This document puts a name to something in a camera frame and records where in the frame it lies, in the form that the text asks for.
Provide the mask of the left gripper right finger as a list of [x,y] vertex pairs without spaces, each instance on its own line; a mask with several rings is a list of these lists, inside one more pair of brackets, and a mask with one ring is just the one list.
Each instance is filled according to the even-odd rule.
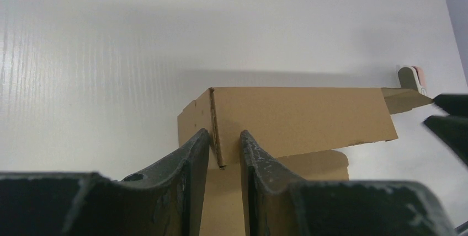
[[310,181],[240,134],[247,235],[456,235],[437,197],[413,181]]

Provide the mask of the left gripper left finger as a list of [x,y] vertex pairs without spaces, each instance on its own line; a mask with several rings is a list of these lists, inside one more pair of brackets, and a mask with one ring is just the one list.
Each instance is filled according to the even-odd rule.
[[97,172],[1,173],[2,235],[198,235],[210,136],[123,180]]

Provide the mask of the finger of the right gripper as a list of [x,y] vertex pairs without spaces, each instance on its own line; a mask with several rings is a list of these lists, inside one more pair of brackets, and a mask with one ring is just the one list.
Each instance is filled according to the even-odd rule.
[[439,94],[433,100],[434,104],[447,114],[467,117],[467,94]]
[[433,115],[425,119],[423,123],[467,166],[466,117]]

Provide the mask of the brown cardboard box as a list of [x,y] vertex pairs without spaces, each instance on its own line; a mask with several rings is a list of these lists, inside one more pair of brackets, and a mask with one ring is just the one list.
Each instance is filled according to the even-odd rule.
[[201,235],[244,235],[240,134],[309,180],[348,180],[340,148],[398,138],[391,115],[431,98],[397,88],[209,88],[177,117],[183,144],[210,136]]

